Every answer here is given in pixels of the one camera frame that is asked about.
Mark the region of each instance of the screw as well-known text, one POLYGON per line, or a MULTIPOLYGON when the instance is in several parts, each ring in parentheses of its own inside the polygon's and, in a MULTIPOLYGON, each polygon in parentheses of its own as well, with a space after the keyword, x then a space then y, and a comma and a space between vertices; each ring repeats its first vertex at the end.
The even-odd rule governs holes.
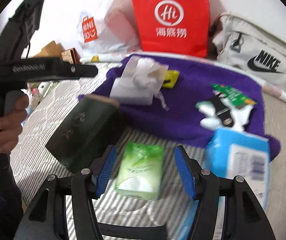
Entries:
POLYGON ((203 175, 210 175, 210 171, 209 171, 209 170, 206 170, 206 169, 201 170, 201 173, 202 173, 203 175))
POLYGON ((87 174, 89 174, 90 172, 91 172, 90 169, 83 169, 83 170, 81 171, 81 173, 82 173, 83 175, 87 175, 87 174))
POLYGON ((48 175, 46 179, 47 179, 48 181, 52 181, 52 180, 55 179, 55 175, 54 175, 54 174, 48 175))
POLYGON ((237 182, 244 182, 244 178, 242 176, 237 176, 235 179, 237 182))
POLYGON ((224 125, 229 125, 230 123, 232 123, 232 119, 231 119, 231 118, 225 119, 225 120, 223 121, 223 124, 224 124, 224 125))

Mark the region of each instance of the beige nike bag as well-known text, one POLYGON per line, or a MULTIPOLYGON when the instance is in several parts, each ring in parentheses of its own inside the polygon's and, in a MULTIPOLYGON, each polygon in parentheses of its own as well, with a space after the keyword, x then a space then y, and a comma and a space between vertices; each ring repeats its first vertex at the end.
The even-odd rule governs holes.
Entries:
POLYGON ((251 73, 286 91, 286 43, 232 13, 214 23, 217 60, 251 73))

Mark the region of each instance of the cardboard box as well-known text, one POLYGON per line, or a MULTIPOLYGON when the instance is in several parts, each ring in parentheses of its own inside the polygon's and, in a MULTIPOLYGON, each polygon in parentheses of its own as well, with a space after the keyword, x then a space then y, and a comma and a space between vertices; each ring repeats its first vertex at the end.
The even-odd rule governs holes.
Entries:
POLYGON ((68 49, 61 53, 61 58, 63 61, 69 62, 70 64, 78 64, 79 60, 75 48, 68 49))
POLYGON ((61 57, 61 53, 64 51, 62 45, 56 44, 55 41, 51 41, 41 52, 36 54, 34 57, 61 57))

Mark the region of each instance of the green tissue packet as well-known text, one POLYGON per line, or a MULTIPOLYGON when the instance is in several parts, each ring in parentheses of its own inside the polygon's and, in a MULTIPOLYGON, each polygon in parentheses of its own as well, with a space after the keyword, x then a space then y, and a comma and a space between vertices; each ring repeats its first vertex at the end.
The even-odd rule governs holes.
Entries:
POLYGON ((121 195, 156 199, 162 179, 163 155, 161 146, 127 143, 115 190, 121 195))
POLYGON ((241 91, 237 90, 236 88, 225 86, 225 85, 217 85, 217 84, 211 84, 211 86, 215 90, 225 94, 234 106, 256 105, 257 104, 257 102, 247 97, 245 94, 243 94, 241 91))

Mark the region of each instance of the barcode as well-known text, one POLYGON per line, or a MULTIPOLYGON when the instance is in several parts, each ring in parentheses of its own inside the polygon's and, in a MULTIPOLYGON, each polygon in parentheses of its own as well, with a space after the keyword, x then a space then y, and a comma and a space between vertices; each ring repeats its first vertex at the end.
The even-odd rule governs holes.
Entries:
POLYGON ((244 152, 236 152, 234 156, 234 169, 236 175, 247 176, 248 155, 244 152))
POLYGON ((265 158, 253 155, 251 158, 251 177, 252 180, 264 181, 265 177, 265 158))

